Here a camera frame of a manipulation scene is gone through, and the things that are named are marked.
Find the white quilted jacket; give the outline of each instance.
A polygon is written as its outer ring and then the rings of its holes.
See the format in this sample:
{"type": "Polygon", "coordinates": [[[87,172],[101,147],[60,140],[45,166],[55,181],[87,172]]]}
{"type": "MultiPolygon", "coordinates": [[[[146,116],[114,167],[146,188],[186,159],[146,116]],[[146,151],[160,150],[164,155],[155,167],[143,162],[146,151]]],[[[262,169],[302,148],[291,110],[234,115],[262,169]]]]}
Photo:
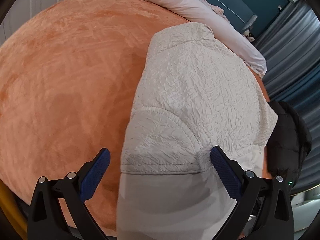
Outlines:
{"type": "Polygon", "coordinates": [[[188,174],[212,167],[219,145],[244,170],[261,175],[276,125],[248,67],[201,23],[156,33],[125,134],[121,171],[188,174]]]}

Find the orange velvet fabric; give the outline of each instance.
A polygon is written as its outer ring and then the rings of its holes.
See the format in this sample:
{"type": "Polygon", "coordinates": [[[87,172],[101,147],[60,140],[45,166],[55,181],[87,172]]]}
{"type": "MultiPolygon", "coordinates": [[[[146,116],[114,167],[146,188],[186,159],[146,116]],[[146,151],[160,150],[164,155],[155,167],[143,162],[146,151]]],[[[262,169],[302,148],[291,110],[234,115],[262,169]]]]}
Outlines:
{"type": "MultiPolygon", "coordinates": [[[[86,205],[116,234],[120,153],[151,37],[186,19],[143,0],[64,0],[0,48],[0,178],[30,204],[102,147],[111,164],[86,205]]],[[[69,225],[74,226],[65,203],[69,225]]]]}

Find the gray curtain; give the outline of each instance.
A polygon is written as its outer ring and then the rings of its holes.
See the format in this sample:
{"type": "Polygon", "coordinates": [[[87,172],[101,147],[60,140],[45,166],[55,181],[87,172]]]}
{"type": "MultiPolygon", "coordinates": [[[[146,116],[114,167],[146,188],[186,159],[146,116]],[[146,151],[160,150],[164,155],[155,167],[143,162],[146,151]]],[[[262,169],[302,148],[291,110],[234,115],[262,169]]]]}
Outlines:
{"type": "Polygon", "coordinates": [[[267,61],[270,98],[292,105],[312,135],[295,194],[320,184],[320,22],[305,1],[290,3],[254,45],[267,61]]]}

